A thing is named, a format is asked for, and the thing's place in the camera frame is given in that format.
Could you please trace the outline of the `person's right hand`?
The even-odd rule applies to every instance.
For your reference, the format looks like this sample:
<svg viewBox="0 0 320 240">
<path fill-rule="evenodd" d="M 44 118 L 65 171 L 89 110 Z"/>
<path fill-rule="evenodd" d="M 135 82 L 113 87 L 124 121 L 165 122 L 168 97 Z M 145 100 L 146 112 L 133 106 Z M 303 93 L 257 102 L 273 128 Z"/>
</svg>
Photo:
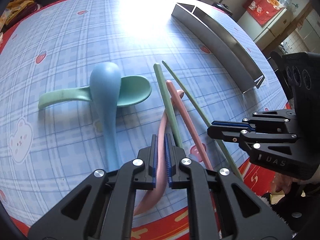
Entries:
<svg viewBox="0 0 320 240">
<path fill-rule="evenodd" d="M 276 193 L 283 191 L 284 194 L 288 194 L 293 183 L 302 184 L 303 181 L 280 173 L 275 173 L 271 183 L 271 189 Z"/>
</svg>

